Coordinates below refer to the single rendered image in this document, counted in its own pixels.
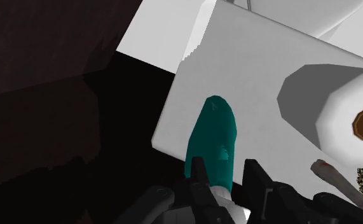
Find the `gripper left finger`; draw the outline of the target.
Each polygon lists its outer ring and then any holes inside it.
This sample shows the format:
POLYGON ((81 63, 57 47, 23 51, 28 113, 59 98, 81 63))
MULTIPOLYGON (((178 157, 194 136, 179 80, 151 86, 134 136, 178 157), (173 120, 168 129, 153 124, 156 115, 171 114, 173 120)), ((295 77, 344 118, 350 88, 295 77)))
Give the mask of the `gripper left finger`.
POLYGON ((174 189, 154 185, 116 220, 115 224, 235 224, 209 188, 204 160, 193 157, 189 178, 174 189))

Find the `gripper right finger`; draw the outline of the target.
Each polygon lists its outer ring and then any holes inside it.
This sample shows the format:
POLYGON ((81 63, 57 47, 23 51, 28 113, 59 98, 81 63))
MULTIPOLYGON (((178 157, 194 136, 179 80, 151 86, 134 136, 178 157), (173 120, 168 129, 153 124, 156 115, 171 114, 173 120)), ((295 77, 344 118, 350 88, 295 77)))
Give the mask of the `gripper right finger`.
POLYGON ((363 224, 363 209, 327 192, 307 199, 273 181, 255 159, 245 160, 242 186, 254 217, 248 224, 363 224))

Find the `teal bottle with white cap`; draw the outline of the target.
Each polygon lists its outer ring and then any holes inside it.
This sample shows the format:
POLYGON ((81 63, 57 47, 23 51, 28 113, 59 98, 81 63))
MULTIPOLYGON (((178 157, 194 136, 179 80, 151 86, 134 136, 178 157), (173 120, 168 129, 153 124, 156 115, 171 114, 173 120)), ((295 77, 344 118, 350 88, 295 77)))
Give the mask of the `teal bottle with white cap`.
POLYGON ((250 211, 231 198, 236 137, 230 105, 218 95, 208 97, 188 140, 184 175, 190 177, 193 157, 203 158, 209 189, 216 201, 228 210, 235 224, 247 224, 250 211))

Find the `grey stick with red tip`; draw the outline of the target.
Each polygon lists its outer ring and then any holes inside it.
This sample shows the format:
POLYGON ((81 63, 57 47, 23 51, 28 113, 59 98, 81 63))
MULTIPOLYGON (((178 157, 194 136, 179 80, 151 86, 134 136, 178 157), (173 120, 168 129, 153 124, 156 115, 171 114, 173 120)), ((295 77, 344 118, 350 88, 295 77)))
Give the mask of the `grey stick with red tip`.
POLYGON ((320 179, 337 188, 344 196, 363 210, 363 194, 361 194, 341 173, 326 161, 317 159, 310 167, 320 179))

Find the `white toilet paper roll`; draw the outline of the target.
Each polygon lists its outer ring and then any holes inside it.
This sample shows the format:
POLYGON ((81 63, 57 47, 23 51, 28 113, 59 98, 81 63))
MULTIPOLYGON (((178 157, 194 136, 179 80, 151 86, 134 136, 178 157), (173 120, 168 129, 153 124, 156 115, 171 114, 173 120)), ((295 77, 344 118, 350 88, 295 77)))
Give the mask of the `white toilet paper roll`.
POLYGON ((308 64, 284 80, 281 117, 318 149, 347 167, 363 167, 363 139, 353 122, 363 111, 363 68, 308 64))

